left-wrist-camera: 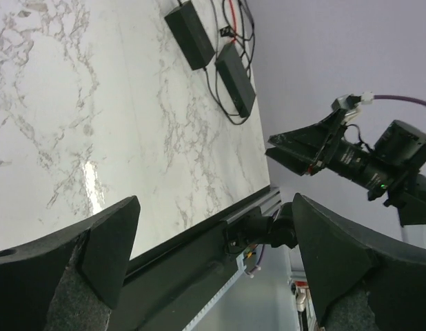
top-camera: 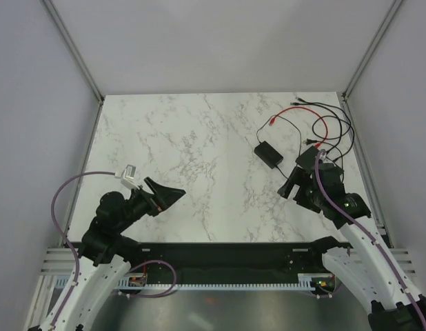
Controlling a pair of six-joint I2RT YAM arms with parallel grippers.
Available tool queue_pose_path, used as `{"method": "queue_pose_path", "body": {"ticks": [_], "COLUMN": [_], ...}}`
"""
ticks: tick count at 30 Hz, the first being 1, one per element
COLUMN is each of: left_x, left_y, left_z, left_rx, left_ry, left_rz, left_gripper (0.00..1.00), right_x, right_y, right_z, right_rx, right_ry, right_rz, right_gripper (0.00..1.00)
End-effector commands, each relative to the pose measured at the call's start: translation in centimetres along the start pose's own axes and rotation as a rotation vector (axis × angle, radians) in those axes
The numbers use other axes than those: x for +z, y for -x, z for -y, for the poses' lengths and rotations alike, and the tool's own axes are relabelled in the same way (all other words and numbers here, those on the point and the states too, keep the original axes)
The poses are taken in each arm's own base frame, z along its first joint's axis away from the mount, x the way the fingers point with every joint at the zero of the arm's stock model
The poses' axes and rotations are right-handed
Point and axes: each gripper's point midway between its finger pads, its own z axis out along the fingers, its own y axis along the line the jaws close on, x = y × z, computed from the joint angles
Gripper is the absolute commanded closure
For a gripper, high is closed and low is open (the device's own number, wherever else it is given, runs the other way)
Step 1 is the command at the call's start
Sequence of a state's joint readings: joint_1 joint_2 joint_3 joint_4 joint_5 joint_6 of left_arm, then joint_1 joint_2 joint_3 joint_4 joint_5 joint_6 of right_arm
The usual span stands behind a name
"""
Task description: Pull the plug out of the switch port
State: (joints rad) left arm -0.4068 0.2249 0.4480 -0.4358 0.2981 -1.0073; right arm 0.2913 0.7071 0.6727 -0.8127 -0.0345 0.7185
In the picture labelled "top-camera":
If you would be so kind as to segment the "black network switch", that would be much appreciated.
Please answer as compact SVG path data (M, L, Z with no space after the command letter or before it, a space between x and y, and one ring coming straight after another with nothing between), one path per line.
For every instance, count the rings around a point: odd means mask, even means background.
M319 153L319 149L315 146L310 146L306 151L300 154L295 162L297 166L304 169L306 172L311 172L314 169L316 156Z

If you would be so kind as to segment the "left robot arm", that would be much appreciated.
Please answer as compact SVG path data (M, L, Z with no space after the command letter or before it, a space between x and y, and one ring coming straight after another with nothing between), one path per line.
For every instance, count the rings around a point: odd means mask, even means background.
M143 262L139 242L123 231L145 215L155 217L185 195L185 190L160 185L145 178L145 191L126 177L130 198L105 193L78 249L71 249L74 267L60 297L35 330L90 330L117 283Z

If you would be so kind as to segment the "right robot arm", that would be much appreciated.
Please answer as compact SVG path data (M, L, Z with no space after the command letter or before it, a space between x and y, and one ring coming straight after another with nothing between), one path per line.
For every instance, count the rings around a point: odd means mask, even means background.
M330 271L357 298L372 330L426 330L426 296L407 276L387 247L366 203L348 193L342 171L331 163L309 170L296 166L278 190L301 207L321 213L347 239L359 262L334 237L314 242L307 256L316 272Z

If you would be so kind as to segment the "black power adapter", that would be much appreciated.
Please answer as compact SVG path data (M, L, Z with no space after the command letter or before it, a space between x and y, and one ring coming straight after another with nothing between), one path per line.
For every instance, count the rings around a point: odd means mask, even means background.
M260 142L254 148L254 153L270 169L276 168L283 161L283 156L275 148L273 148L267 141Z

